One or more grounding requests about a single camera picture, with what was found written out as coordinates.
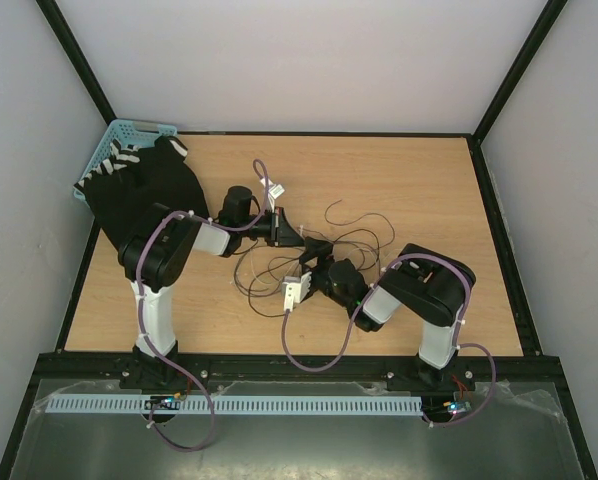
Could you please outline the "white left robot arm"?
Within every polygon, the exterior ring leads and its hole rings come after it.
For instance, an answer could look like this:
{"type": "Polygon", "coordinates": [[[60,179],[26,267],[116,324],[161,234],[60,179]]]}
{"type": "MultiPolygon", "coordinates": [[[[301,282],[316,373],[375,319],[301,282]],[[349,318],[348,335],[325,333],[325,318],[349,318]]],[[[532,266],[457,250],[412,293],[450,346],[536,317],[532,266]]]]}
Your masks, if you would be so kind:
{"type": "Polygon", "coordinates": [[[303,238],[288,222],[284,209],[265,205],[252,214],[252,191],[232,186],[223,200],[218,219],[195,220],[191,212],[176,213],[155,203],[138,220],[121,244],[118,261],[131,282],[141,314],[134,350],[149,357],[143,375],[156,387],[173,384],[178,362],[172,324],[173,284],[193,251],[229,257],[242,239],[262,239],[271,247],[300,247],[303,238]]]}

